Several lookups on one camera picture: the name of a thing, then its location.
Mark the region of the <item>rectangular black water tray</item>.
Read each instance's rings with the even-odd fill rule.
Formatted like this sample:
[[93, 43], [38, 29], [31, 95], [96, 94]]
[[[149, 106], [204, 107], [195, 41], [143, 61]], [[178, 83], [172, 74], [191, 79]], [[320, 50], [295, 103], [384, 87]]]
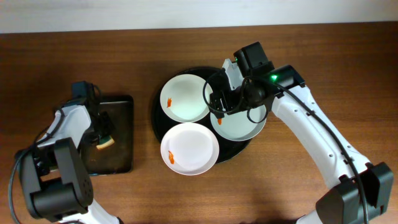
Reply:
[[105, 96], [99, 112], [106, 112], [113, 124], [114, 143], [104, 149], [83, 142], [81, 159], [89, 175], [123, 174], [133, 168], [134, 100], [130, 95]]

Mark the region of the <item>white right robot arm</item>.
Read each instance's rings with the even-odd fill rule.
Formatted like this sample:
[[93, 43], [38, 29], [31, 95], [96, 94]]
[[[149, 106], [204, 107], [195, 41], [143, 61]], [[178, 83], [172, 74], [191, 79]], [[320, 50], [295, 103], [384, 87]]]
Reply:
[[206, 84], [213, 89], [206, 103], [217, 118], [265, 106], [314, 160], [328, 192], [296, 223], [368, 223], [386, 213], [391, 169], [384, 162], [372, 164], [342, 136], [292, 66], [274, 68], [265, 59], [226, 60]]

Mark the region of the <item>green yellow sponge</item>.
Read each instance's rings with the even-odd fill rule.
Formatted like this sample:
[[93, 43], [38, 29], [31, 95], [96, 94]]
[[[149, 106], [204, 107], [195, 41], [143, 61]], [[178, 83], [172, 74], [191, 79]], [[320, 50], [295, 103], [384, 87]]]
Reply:
[[110, 147], [113, 144], [114, 144], [114, 139], [110, 135], [107, 135], [107, 136], [103, 136], [102, 138], [100, 138], [100, 140], [98, 141], [98, 144], [96, 145], [96, 148], [98, 150], [102, 150], [107, 147]]

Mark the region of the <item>round black tray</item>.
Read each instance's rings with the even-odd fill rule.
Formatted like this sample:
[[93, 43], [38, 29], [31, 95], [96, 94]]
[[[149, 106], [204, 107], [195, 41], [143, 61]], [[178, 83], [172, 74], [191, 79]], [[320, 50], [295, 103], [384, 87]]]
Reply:
[[212, 160], [212, 153], [218, 149], [216, 163], [227, 161], [238, 155], [251, 142], [231, 141], [217, 134], [211, 125], [210, 116], [198, 123], [184, 125], [169, 118], [160, 104], [162, 87], [158, 89], [152, 102], [152, 129], [161, 143], [166, 155], [173, 154], [175, 162], [199, 162], [204, 164]]

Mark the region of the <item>cream white plate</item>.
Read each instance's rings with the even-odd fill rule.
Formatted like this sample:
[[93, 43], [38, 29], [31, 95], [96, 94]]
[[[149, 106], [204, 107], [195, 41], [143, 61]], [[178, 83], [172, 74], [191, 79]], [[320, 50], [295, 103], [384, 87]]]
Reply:
[[203, 119], [210, 112], [207, 102], [213, 90], [205, 79], [193, 74], [182, 74], [171, 78], [160, 91], [160, 107], [172, 120], [187, 123]]

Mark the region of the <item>grey-white plate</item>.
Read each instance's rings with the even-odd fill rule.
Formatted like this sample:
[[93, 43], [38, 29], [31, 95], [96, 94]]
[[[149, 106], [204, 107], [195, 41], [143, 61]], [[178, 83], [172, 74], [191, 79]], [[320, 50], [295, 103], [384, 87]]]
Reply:
[[232, 115], [225, 115], [224, 118], [218, 120], [211, 113], [210, 121], [213, 129], [221, 137], [230, 141], [246, 141], [258, 135], [265, 126], [266, 107], [260, 106], [251, 109], [249, 112], [251, 122], [247, 116], [247, 111], [238, 112]]

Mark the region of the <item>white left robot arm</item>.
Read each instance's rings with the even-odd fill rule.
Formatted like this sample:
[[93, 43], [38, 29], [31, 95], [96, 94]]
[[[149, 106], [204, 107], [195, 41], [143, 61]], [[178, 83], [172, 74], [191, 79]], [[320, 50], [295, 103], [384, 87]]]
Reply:
[[59, 223], [120, 223], [95, 199], [90, 176], [78, 152], [84, 135], [101, 129], [98, 101], [68, 101], [32, 145], [16, 154], [25, 204], [35, 219]]

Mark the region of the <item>pinkish white plate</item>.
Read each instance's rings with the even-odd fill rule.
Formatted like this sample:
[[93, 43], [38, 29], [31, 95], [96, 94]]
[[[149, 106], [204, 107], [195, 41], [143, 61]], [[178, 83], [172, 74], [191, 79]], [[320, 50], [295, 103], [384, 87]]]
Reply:
[[169, 129], [161, 140], [161, 157], [168, 168], [182, 175], [200, 175], [211, 169], [220, 154], [216, 136], [197, 123]]

